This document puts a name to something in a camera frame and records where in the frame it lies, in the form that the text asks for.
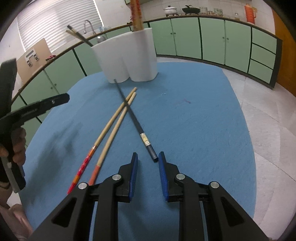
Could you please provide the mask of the pink sleeve forearm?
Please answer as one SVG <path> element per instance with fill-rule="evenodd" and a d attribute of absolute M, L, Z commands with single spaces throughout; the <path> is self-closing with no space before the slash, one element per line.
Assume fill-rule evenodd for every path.
<path fill-rule="evenodd" d="M 27 240 L 33 233 L 33 229 L 22 204 L 17 203 L 11 207 L 8 206 L 7 201 L 12 192 L 10 183 L 1 182 L 1 215 L 18 240 Z"/>

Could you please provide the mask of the operator left hand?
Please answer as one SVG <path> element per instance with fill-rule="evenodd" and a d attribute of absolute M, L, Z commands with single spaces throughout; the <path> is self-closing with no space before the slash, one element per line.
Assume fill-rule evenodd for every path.
<path fill-rule="evenodd" d="M 26 161 L 26 131 L 20 127 L 15 129 L 11 134 L 11 140 L 13 144 L 13 161 L 20 167 L 24 165 Z"/>

